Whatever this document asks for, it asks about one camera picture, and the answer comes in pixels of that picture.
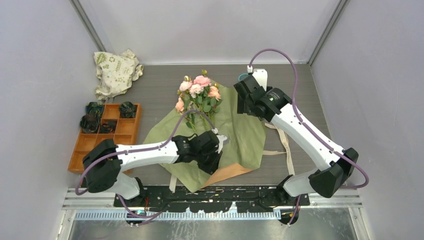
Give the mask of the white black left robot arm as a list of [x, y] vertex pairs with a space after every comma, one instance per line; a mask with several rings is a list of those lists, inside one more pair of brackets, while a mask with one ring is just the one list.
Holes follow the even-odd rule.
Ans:
[[140, 145], [115, 144], [111, 138], [103, 140], [83, 158], [80, 182], [85, 184], [85, 190], [76, 189], [75, 193], [109, 192], [128, 207], [141, 206], [147, 198], [144, 186], [138, 177], [129, 177], [125, 171], [155, 164], [195, 162], [202, 172], [212, 175], [227, 142], [228, 137], [217, 129]]

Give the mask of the green wrapping paper sheet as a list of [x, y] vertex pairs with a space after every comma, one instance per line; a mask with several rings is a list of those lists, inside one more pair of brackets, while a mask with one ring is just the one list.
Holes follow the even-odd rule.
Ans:
[[[171, 90], [173, 108], [148, 132], [143, 144], [165, 141], [174, 130], [181, 117], [175, 109], [180, 84], [177, 83]], [[229, 139], [228, 144], [222, 148], [218, 169], [210, 175], [200, 170], [194, 160], [190, 163], [160, 164], [176, 176], [190, 192], [256, 170], [261, 165], [266, 127], [257, 117], [237, 113], [238, 94], [234, 87], [217, 84], [222, 103], [219, 105], [218, 113], [212, 117], [213, 124], [219, 134]]]

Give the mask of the orange wrapping paper sheet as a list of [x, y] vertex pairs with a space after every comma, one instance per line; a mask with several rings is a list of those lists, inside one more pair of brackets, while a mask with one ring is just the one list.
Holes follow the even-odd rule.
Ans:
[[253, 170], [250, 168], [243, 167], [239, 163], [234, 163], [226, 167], [219, 168], [210, 176], [210, 178], [206, 181], [206, 183], [201, 188], [203, 189], [211, 184], [214, 184], [229, 178], [233, 178], [242, 174], [246, 174], [251, 171]]

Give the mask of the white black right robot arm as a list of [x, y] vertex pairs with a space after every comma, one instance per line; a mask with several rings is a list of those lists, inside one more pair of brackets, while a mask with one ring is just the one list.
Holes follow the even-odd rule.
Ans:
[[288, 206], [298, 196], [309, 193], [331, 198], [352, 175], [358, 152], [334, 143], [302, 117], [287, 94], [279, 88], [261, 86], [252, 74], [234, 84], [234, 88], [237, 113], [258, 117], [283, 130], [315, 163], [315, 169], [290, 174], [277, 185], [279, 202]]

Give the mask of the pink flower bouquet orange paper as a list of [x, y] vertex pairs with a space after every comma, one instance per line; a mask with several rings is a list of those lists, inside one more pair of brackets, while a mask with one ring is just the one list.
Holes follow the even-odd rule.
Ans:
[[222, 102], [220, 86], [208, 77], [207, 70], [194, 78], [186, 75], [177, 90], [178, 100], [175, 109], [180, 115], [185, 115], [186, 126], [196, 131], [196, 122], [201, 119], [208, 129], [207, 120], [214, 121], [214, 115], [219, 112]]

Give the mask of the beige satin ribbon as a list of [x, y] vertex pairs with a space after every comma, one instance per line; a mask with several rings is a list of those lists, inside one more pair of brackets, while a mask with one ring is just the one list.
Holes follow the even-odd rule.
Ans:
[[[284, 151], [264, 149], [266, 128], [278, 133], [278, 142]], [[249, 133], [246, 126], [237, 124], [235, 129], [230, 130], [226, 135], [229, 137], [229, 144], [224, 147], [218, 169], [238, 163], [254, 171], [260, 167], [263, 156], [285, 155], [283, 162], [287, 164], [288, 173], [290, 175], [295, 173], [288, 136], [282, 129], [269, 123], [258, 123], [253, 132]], [[200, 170], [194, 162], [162, 164], [161, 166], [192, 193], [202, 189], [211, 177], [210, 174]]]

